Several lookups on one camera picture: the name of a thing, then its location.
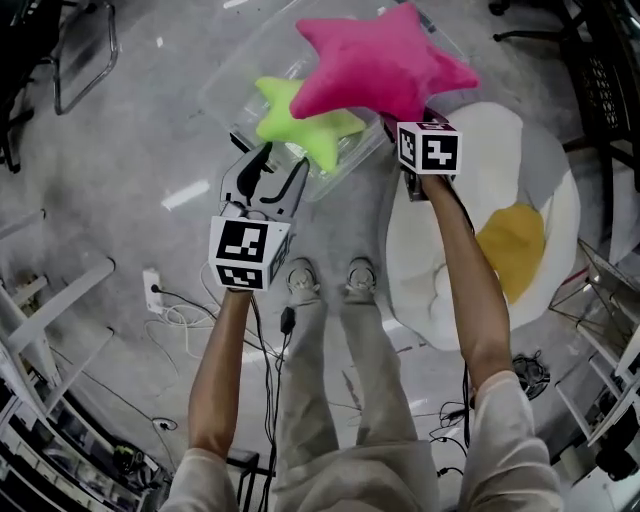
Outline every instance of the box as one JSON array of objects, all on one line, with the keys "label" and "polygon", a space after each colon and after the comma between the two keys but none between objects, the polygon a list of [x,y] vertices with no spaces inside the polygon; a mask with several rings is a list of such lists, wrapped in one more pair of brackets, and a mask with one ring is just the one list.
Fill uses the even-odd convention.
[{"label": "box", "polygon": [[416,174],[460,174],[462,134],[448,123],[398,123],[398,161]]},{"label": "box", "polygon": [[[200,91],[200,103],[229,132],[250,149],[262,144],[256,126],[269,111],[269,104],[255,87],[261,76],[304,79],[315,69],[318,57],[313,47],[298,33],[295,24],[302,18],[373,19],[385,9],[398,5],[394,0],[294,0],[259,27],[247,42],[226,60]],[[451,56],[465,60],[458,48],[421,12],[428,37]],[[323,171],[311,163],[304,190],[305,201],[326,195],[387,138],[377,114],[352,109],[367,127],[339,142],[338,165]],[[274,143],[269,166],[283,174],[282,182],[305,155],[295,144]]]},{"label": "box", "polygon": [[291,247],[292,228],[284,222],[213,217],[209,266],[225,288],[268,290]]}]

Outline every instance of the clear plastic bin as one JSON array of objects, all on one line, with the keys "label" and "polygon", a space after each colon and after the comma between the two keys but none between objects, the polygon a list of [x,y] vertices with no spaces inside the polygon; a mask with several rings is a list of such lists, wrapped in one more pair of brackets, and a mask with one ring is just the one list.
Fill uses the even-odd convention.
[{"label": "clear plastic bin", "polygon": [[[293,0],[218,68],[200,92],[203,107],[250,148],[262,144],[256,127],[267,115],[269,104],[255,87],[256,80],[261,76],[303,79],[318,63],[315,50],[296,30],[296,22],[302,18],[373,19],[398,3],[394,0]],[[430,39],[450,55],[465,60],[451,40],[421,14]],[[334,170],[323,171],[310,159],[311,170],[303,196],[306,201],[322,198],[385,141],[386,135],[374,112],[352,111],[367,123],[366,129],[340,140],[338,165]],[[274,143],[269,165],[276,173],[289,173],[304,155],[305,151],[295,144]]]}]

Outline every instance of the white sleeve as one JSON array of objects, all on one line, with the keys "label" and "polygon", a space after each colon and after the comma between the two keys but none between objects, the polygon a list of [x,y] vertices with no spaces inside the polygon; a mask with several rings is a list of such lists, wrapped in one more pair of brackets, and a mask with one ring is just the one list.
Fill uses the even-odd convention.
[{"label": "white sleeve", "polygon": [[225,462],[206,450],[187,450],[173,478],[169,499],[160,512],[237,511]]},{"label": "white sleeve", "polygon": [[460,496],[461,512],[555,512],[563,509],[549,452],[515,373],[489,378],[476,414]]}]

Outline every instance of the sneaker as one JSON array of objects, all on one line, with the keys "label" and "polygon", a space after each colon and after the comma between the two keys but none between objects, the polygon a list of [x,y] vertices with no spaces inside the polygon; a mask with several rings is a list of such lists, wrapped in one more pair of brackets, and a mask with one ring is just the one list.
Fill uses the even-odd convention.
[{"label": "sneaker", "polygon": [[347,290],[371,295],[376,291],[376,272],[367,258],[356,258],[349,264]]},{"label": "sneaker", "polygon": [[298,258],[291,262],[287,287],[294,302],[306,302],[319,297],[320,283],[316,279],[313,265],[307,258]]}]

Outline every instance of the gray floor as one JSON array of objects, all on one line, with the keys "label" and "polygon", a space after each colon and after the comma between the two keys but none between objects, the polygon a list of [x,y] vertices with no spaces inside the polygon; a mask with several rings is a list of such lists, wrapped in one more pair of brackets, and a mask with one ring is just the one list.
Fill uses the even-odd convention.
[{"label": "gray floor", "polygon": [[[180,328],[148,325],[175,361],[176,378],[166,355],[145,336],[144,324],[153,315],[145,308],[141,273],[154,267],[167,289],[211,302],[201,287],[199,270],[207,258],[209,219],[217,212],[216,185],[240,153],[224,129],[204,113],[198,92],[233,49],[287,2],[249,0],[232,9],[223,8],[221,0],[115,3],[122,52],[107,80],[66,117],[53,113],[46,72],[30,89],[26,102],[35,105],[36,116],[20,140],[23,171],[0,175],[0,221],[37,208],[45,208],[47,218],[42,227],[30,229],[0,250],[0,270],[9,284],[20,271],[44,272],[55,288],[101,254],[116,260],[116,272],[64,316],[52,338],[55,348],[75,361],[92,343],[90,329],[80,318],[116,330],[117,336],[88,373],[142,414],[85,376],[75,390],[109,428],[171,467],[186,448],[187,397],[198,361],[186,354]],[[479,91],[436,98],[434,107],[446,114],[478,99],[496,101],[544,124],[563,141],[581,134],[575,96],[557,48],[529,41],[498,44],[491,39],[494,32],[516,27],[558,29],[560,24],[551,14],[516,4],[506,16],[496,18],[485,0],[419,4],[483,77]],[[106,62],[100,20],[90,20],[70,39],[75,58],[66,63],[73,71],[66,75],[67,92],[78,90]],[[87,38],[93,41],[89,50],[74,53],[81,43],[86,46]],[[352,257],[367,254],[379,259],[377,205],[388,186],[387,153],[388,147],[381,148],[322,201],[300,207],[292,256],[313,259],[332,304]],[[583,207],[581,236],[597,243],[601,218],[597,163],[589,152],[572,158]],[[161,205],[168,195],[203,179],[211,182],[208,193],[171,212]],[[220,296],[208,270],[204,277]],[[277,323],[285,299],[282,282],[259,296],[267,338],[274,345],[280,343]],[[193,352],[202,352],[207,333],[190,332]],[[426,438],[438,426],[437,418],[428,414],[437,412],[446,400],[461,398],[462,359],[429,346],[413,348],[415,339],[401,330],[392,336],[399,350],[412,347],[400,354],[402,375],[420,435]],[[358,383],[333,314],[327,339],[327,392],[337,404],[332,411],[340,441],[348,445],[355,440],[358,411],[347,384],[357,395]],[[527,354],[542,349],[553,381],[589,353],[571,324],[552,313],[515,331],[513,349]],[[263,363],[247,354],[234,446],[259,451],[266,458]],[[584,387],[585,378],[578,372],[572,389],[576,394],[581,389],[580,398],[588,404],[593,390]],[[558,425],[566,431],[575,428],[551,387],[533,407],[546,438],[558,432]],[[143,415],[171,418],[179,428],[160,439]],[[450,435],[461,439],[459,431]],[[463,466],[459,449],[451,443],[436,444],[434,456],[438,467]],[[454,503],[457,475],[451,473],[441,483],[443,505]]]}]

